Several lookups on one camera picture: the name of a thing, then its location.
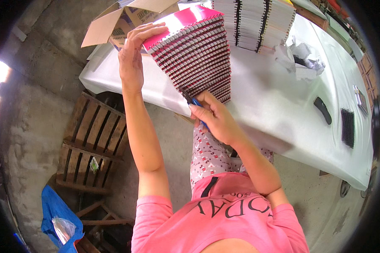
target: white tablecloth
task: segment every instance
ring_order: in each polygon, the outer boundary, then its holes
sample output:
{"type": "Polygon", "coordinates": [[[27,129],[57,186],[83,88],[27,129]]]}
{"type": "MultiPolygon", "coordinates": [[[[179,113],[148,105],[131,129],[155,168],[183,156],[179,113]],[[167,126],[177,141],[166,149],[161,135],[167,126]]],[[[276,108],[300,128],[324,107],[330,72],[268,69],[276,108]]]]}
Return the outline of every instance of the white tablecloth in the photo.
{"type": "MultiPolygon", "coordinates": [[[[308,164],[346,180],[353,187],[367,188],[372,164],[371,117],[356,105],[353,85],[366,95],[355,61],[327,33],[297,15],[287,44],[295,36],[297,44],[310,45],[311,58],[321,58],[326,67],[311,84],[296,81],[294,74],[274,61],[231,47],[232,99],[227,108],[256,145],[272,149],[291,159],[308,164]],[[319,96],[326,104],[332,124],[325,122],[314,106],[319,96]],[[355,113],[355,148],[341,141],[340,108],[355,113]]],[[[98,47],[79,79],[98,94],[121,93],[117,51],[109,44],[98,47]]],[[[190,115],[186,101],[151,57],[143,57],[145,101],[190,115]]]]}

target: plastic bag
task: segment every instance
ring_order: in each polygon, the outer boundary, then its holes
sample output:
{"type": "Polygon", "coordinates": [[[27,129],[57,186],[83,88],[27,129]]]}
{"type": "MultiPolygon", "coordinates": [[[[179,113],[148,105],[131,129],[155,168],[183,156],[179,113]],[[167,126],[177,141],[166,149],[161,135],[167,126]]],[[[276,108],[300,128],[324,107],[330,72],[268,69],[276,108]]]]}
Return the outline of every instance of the plastic bag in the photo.
{"type": "Polygon", "coordinates": [[[75,234],[76,226],[66,219],[55,217],[52,219],[52,224],[63,245],[75,234]]]}

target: wooden pallet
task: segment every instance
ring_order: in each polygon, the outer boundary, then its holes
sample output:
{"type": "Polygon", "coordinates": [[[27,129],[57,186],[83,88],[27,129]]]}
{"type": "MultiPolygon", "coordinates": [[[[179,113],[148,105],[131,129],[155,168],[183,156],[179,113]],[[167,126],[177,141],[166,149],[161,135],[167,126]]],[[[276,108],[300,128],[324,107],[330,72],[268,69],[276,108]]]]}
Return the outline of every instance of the wooden pallet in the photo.
{"type": "Polygon", "coordinates": [[[113,175],[122,167],[128,144],[125,114],[82,92],[64,133],[56,184],[97,194],[110,194],[113,175]],[[99,170],[93,173],[95,158],[99,170]]]}

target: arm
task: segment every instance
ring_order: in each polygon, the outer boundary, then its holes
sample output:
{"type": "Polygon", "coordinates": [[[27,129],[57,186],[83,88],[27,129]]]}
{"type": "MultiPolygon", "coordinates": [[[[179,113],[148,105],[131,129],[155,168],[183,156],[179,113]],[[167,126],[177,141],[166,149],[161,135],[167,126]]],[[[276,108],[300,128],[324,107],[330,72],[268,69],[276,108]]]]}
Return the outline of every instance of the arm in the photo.
{"type": "Polygon", "coordinates": [[[197,99],[202,107],[190,105],[191,117],[207,123],[211,133],[218,140],[231,145],[239,154],[256,190],[266,196],[272,208],[288,203],[281,188],[280,176],[274,166],[260,153],[248,139],[245,132],[235,122],[227,108],[208,91],[202,92],[197,99]]]}
{"type": "Polygon", "coordinates": [[[170,200],[162,151],[142,98],[143,68],[141,47],[145,39],[166,31],[164,23],[146,24],[129,32],[124,48],[118,53],[122,95],[128,138],[139,172],[138,197],[158,195],[170,200]]]}

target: woman's right hand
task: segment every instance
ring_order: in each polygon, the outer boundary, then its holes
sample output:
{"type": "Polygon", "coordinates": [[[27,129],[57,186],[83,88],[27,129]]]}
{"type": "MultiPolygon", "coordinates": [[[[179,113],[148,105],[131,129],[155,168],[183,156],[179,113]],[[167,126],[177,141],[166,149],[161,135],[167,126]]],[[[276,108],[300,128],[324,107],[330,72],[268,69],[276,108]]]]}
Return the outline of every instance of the woman's right hand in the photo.
{"type": "Polygon", "coordinates": [[[211,93],[203,91],[196,99],[203,107],[189,104],[192,112],[190,117],[196,120],[195,127],[199,126],[200,120],[204,121],[215,138],[231,146],[246,138],[227,108],[211,93]]]}

